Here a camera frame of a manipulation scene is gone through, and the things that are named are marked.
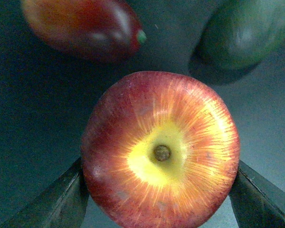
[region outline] green mango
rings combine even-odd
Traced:
[[[207,23],[199,56],[228,70],[258,64],[285,40],[285,0],[227,0]]]

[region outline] apple skin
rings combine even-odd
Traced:
[[[52,48],[98,63],[119,63],[145,41],[123,0],[21,0],[33,32]]]
[[[167,161],[154,145],[171,148]],[[124,228],[196,228],[227,197],[240,141],[222,99],[184,75],[142,71],[100,98],[82,136],[85,181],[95,203]]]

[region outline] red and yellow apple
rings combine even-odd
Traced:
[[[123,0],[21,0],[33,32],[54,49],[102,63],[134,55],[145,34]]]
[[[195,228],[227,197],[240,142],[222,99],[184,75],[142,71],[100,98],[82,136],[93,200],[124,228]]]

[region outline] yellow patch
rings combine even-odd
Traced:
[[[153,150],[156,146],[170,148],[171,156],[166,161],[156,160]],[[130,169],[142,181],[157,187],[179,186],[184,176],[184,163],[188,155],[184,134],[170,120],[152,128],[150,134],[137,143],[128,155]]]

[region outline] fake fruit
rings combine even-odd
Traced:
[[[258,64],[285,39],[285,0],[228,0],[211,17],[197,50],[222,69]]]
[[[227,197],[239,136],[221,98],[169,72],[125,76],[100,98],[82,136],[92,199],[124,228],[195,228]]]
[[[134,55],[146,36],[123,0],[22,0],[34,33],[54,49],[116,63]]]

